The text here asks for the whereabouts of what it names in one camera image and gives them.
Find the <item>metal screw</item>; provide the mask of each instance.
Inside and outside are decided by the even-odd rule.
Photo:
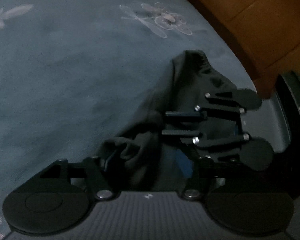
[[[244,139],[245,141],[248,141],[249,138],[250,138],[250,136],[249,136],[247,133],[245,133],[245,134],[243,135],[243,139]]]
[[[109,199],[113,196],[113,193],[110,190],[100,190],[97,192],[97,197],[100,199]]]
[[[192,141],[194,144],[198,144],[199,143],[199,138],[198,137],[193,137]]]
[[[185,191],[185,197],[188,199],[196,199],[200,197],[200,192],[196,189],[187,189]]]

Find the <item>crumpled black cloth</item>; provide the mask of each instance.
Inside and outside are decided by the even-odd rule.
[[[97,156],[103,159],[116,156],[120,160],[121,164],[112,169],[109,180],[129,190],[151,190],[158,180],[168,186],[169,174],[164,169],[171,168],[174,163],[162,164],[167,159],[164,155],[171,152],[162,150],[164,147],[159,140],[161,130],[167,127],[165,112],[193,111],[194,106],[206,100],[205,93],[233,89],[236,86],[212,68],[202,51],[186,50],[174,58],[132,121],[98,150]],[[233,135],[234,126],[232,121],[209,118],[199,124],[188,124],[187,129],[204,130],[208,138],[221,138]]]

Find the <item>gray ribbed plastic base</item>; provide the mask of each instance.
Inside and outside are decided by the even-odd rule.
[[[175,192],[122,192],[98,203],[90,216],[71,230],[32,237],[13,232],[7,240],[289,240],[280,233],[244,237],[212,221],[201,204],[182,200]]]

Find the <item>bed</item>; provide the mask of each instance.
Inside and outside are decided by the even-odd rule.
[[[1,210],[8,193],[56,159],[92,156],[191,49],[255,90],[187,0],[0,0],[0,239],[10,232]],[[276,132],[285,125],[277,107],[264,100],[243,124],[280,152],[289,138]]]

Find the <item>blue tape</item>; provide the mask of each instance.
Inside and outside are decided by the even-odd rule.
[[[193,162],[179,149],[175,152],[175,160],[185,179],[191,178],[193,173]]]

